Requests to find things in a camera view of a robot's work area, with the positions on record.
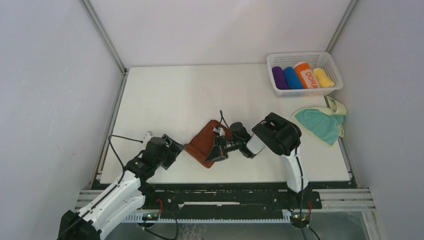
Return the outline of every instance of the blue rolled towel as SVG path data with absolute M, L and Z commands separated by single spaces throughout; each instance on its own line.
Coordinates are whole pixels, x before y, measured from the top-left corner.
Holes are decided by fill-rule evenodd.
M 272 68 L 272 75 L 274 76 L 274 82 L 276 88 L 279 90 L 288 90 L 290 89 L 286 82 L 286 77 L 284 76 L 283 69 L 279 66 Z
M 304 89 L 293 67 L 288 66 L 284 69 L 285 81 L 290 89 Z

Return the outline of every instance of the rolled towel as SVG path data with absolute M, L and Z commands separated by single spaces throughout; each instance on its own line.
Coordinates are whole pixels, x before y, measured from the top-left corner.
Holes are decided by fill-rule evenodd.
M 302 86 L 302 83 L 296 75 L 293 67 L 286 67 L 283 72 L 285 75 L 285 81 L 290 89 L 304 89 L 304 86 Z
M 283 69 L 279 66 L 275 66 L 272 68 L 272 75 L 274 76 L 274 82 L 276 88 L 279 90 L 287 90 L 290 89 L 286 82 L 286 77 L 284 76 Z
M 318 79 L 318 83 L 321 88 L 332 88 L 334 87 L 334 82 L 327 76 L 326 71 L 324 69 L 317 67 L 313 70 L 313 74 L 315 74 L 316 79 Z
M 294 65 L 294 72 L 296 72 L 300 83 L 305 89 L 321 88 L 315 74 L 312 72 L 312 69 L 307 62 L 301 61 Z

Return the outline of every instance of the red wire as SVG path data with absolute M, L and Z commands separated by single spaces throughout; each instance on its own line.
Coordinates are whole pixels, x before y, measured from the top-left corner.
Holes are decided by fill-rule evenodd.
M 162 210 L 164 209 L 164 203 L 160 198 L 156 199 L 156 202 L 160 202 L 160 209 L 159 209 L 159 215 L 162 213 Z
M 308 206 L 309 206 L 309 215 L 308 215 L 308 217 L 311 215 L 311 213 L 312 213 L 312 202 L 311 201 L 308 201 L 307 202 L 307 204 L 308 204 Z

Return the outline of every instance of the folded cloth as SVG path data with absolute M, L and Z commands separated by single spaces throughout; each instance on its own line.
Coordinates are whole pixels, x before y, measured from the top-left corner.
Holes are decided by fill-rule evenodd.
M 304 89 L 304 86 L 296 75 L 293 67 L 288 66 L 284 68 L 283 73 L 285 76 L 285 81 L 290 89 Z
M 327 73 L 324 69 L 317 67 L 313 70 L 313 74 L 315 74 L 316 79 L 318 79 L 318 83 L 321 88 L 332 88 L 334 87 L 334 82 L 327 76 Z
M 217 134 L 214 132 L 214 128 L 218 126 L 225 132 L 226 138 L 231 138 L 233 135 L 230 130 L 220 124 L 217 120 L 210 120 L 200 132 L 193 137 L 189 144 L 185 145 L 185 151 L 195 158 L 205 168 L 211 168 L 214 161 L 205 162 L 206 157 L 214 146 L 214 140 Z
M 327 96 L 329 107 L 310 107 L 295 112 L 291 119 L 306 132 L 333 147 L 338 137 L 345 136 L 342 126 L 347 113 L 345 105 Z
M 287 85 L 286 77 L 284 76 L 283 69 L 279 66 L 272 68 L 272 75 L 274 77 L 274 82 L 276 88 L 279 90 L 288 90 L 290 87 Z

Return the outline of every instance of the purple rolled towel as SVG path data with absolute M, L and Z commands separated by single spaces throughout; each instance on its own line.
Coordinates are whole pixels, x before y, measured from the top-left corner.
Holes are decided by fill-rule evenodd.
M 272 68 L 272 75 L 274 76 L 275 86 L 279 90 L 287 90 L 290 87 L 287 85 L 286 76 L 284 76 L 284 71 L 281 67 L 275 66 Z

